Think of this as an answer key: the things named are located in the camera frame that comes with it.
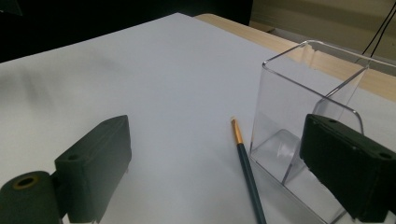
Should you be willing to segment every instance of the dark green clamp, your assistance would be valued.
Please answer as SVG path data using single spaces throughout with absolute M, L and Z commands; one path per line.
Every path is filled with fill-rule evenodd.
M 307 115 L 300 157 L 353 218 L 383 222 L 396 212 L 393 151 L 339 121 Z
M 105 120 L 55 160 L 56 172 L 32 172 L 0 190 L 0 223 L 99 222 L 131 160 L 127 116 Z

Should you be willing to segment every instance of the gold ferrule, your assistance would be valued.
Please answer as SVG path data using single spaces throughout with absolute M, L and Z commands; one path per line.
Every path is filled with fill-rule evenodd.
M 241 131 L 239 131 L 239 126 L 236 119 L 232 119 L 231 124 L 233 125 L 233 134 L 235 135 L 236 144 L 243 144 L 244 140 L 242 139 L 242 134 Z

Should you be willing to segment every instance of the clear plastic container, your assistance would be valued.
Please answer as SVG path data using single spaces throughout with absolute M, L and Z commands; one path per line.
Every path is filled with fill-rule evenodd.
M 263 63 L 249 155 L 262 197 L 290 223 L 354 223 L 300 159 L 300 140 L 305 116 L 317 114 L 395 150 L 396 104 L 364 84 L 366 76 L 378 73 L 395 76 L 396 66 L 318 41 L 305 41 Z M 388 105 L 371 107 L 367 97 Z M 383 118 L 387 128 L 377 122 Z

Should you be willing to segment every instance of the black cable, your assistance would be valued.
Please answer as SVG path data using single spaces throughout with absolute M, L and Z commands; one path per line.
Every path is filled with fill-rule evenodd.
M 373 52 L 372 52 L 372 54 L 370 55 L 370 58 L 373 58 L 374 52 L 375 52 L 375 50 L 376 50 L 376 47 L 378 47 L 379 42 L 381 42 L 382 36 L 384 35 L 385 30 L 387 29 L 387 27 L 388 27 L 390 21 L 393 19 L 395 13 L 396 13 L 396 10 L 393 11 L 392 16 L 390 17 L 390 19 L 388 20 L 388 22 L 387 22 L 387 24 L 385 25 L 384 29 L 382 30 L 382 33 L 381 33 L 381 35 L 379 36 L 378 42 L 376 42 L 375 48 L 373 49 Z
M 388 13 L 388 16 L 384 19 L 384 21 L 382 21 L 382 24 L 381 24 L 381 26 L 379 27 L 378 31 L 376 31 L 375 36 L 374 36 L 373 39 L 370 41 L 370 44 L 369 44 L 369 45 L 367 46 L 367 48 L 363 51 L 362 54 L 364 54 L 364 53 L 367 51 L 367 49 L 370 48 L 370 46 L 373 44 L 373 41 L 375 40 L 376 36 L 379 34 L 379 32 L 381 31 L 381 29 L 382 29 L 382 27 L 384 26 L 385 22 L 387 22 L 387 20 L 388 20 L 390 14 L 392 13 L 392 11 L 393 11 L 395 8 L 396 8 L 396 1 L 395 1 L 395 3 L 393 4 L 392 9 L 391 9 L 390 12 Z

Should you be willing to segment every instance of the wall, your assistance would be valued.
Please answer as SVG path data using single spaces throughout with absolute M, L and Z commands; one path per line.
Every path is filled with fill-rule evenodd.
M 394 0 L 254 0 L 251 20 L 363 51 L 393 4 Z M 396 16 L 375 55 L 396 60 Z

